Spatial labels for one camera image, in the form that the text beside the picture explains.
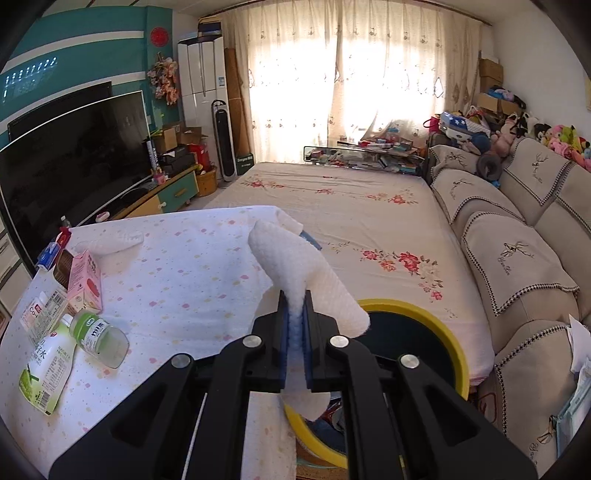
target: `plastic bottle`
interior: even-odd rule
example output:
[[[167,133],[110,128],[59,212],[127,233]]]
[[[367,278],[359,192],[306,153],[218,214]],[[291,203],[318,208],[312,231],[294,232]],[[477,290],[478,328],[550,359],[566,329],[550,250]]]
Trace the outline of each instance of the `plastic bottle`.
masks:
[[[19,390],[45,415],[55,410],[72,371],[75,348],[76,341],[68,334],[67,324],[58,322],[54,330],[39,341],[21,373]]]
[[[66,313],[63,321],[69,326],[70,335],[86,353],[109,368],[121,365],[129,349],[129,340],[121,330],[84,309],[74,318]]]
[[[61,218],[61,225],[65,226],[66,228],[72,228],[72,224],[70,223],[70,221],[66,218],[65,215],[62,215]]]

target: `white dotted cloth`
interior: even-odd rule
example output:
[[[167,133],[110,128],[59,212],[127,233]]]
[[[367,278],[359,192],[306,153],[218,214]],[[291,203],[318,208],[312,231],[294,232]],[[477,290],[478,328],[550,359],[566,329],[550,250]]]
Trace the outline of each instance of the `white dotted cloth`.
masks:
[[[47,417],[18,389],[33,349],[18,319],[43,289],[57,283],[37,274],[0,345],[0,416],[40,472],[109,413],[175,353],[215,355],[250,332],[271,285],[247,241],[262,219],[299,234],[302,225],[272,206],[154,215],[74,228],[70,244],[135,231],[143,244],[99,258],[102,318],[119,327],[130,347],[109,369],[79,348],[55,412]],[[243,478],[294,478],[295,440],[278,395],[253,394],[249,405]]]

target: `white wall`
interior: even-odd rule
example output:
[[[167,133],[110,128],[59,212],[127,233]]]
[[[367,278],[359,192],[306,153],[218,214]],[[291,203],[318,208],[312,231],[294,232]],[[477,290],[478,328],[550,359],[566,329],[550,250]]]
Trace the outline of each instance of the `white wall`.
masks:
[[[574,125],[591,140],[584,69],[552,20],[532,7],[495,24],[494,32],[496,55],[505,68],[504,87],[537,118],[552,126]]]
[[[197,32],[199,19],[192,15],[180,14],[173,11],[173,55],[177,59],[177,43],[191,33]]]

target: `wall decoration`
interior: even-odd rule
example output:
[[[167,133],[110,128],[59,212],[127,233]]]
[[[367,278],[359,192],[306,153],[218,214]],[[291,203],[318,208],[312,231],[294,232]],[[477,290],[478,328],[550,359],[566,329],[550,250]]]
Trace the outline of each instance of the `wall decoration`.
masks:
[[[150,32],[150,42],[154,47],[164,47],[168,43],[168,31],[163,27],[153,28]]]
[[[177,89],[178,64],[172,58],[164,58],[158,52],[156,63],[148,72],[148,78],[155,87],[154,96],[157,99],[166,98],[167,105],[174,105],[178,100]]]

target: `sofa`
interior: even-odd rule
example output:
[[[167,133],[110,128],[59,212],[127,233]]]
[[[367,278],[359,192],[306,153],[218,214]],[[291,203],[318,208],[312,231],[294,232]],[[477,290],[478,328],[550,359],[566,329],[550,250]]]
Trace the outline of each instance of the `sofa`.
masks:
[[[476,176],[476,155],[437,145],[429,156],[431,189],[491,329],[495,366],[478,386],[478,408],[539,476],[567,478],[563,457],[591,420],[557,462],[551,418],[576,388],[569,316],[591,326],[591,173],[531,138],[513,143],[498,189]]]

